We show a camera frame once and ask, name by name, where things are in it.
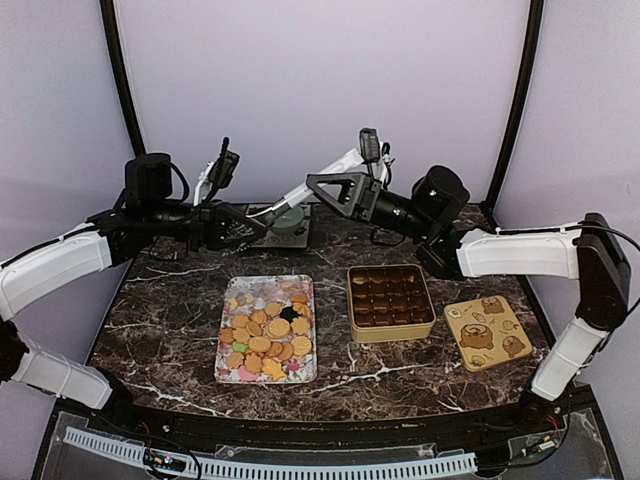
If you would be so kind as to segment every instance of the marble surface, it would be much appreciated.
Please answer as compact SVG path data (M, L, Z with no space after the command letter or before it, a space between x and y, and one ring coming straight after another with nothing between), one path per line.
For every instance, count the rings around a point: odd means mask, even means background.
M201 250L162 263L140 255L115 299L91 359L133 392L136 403L172 411L252 420L388 420L475 410L515 402L548 352L544 335L513 277L464 282L425 272L437 320L423 340L358 344L348 321L346 271L354 265L417 263L414 245L369 243L372 227L313 208L309 248L303 251ZM469 206L463 223L484 224ZM156 255L181 246L159 242ZM313 278L318 377L290 386L216 383L213 363L223 293L232 277L306 274ZM523 325L531 356L468 372L442 318L446 305L503 295Z

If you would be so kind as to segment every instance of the cartoon bear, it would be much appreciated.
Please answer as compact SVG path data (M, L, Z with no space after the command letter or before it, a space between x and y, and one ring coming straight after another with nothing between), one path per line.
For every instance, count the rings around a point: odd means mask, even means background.
M487 315L490 313L504 313L504 307L497 297L483 298L482 308Z
M493 333L489 328L479 323L465 325L460 331L460 346L462 348L493 348Z
M513 358L525 349L525 345L518 337L509 335L502 341L502 348L509 354L509 358Z

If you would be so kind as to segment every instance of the tan box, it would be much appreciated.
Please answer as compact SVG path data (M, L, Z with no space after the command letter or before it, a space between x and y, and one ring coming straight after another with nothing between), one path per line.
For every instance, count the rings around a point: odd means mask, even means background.
M417 265L351 267L347 292L356 342L425 338L435 324L431 297Z

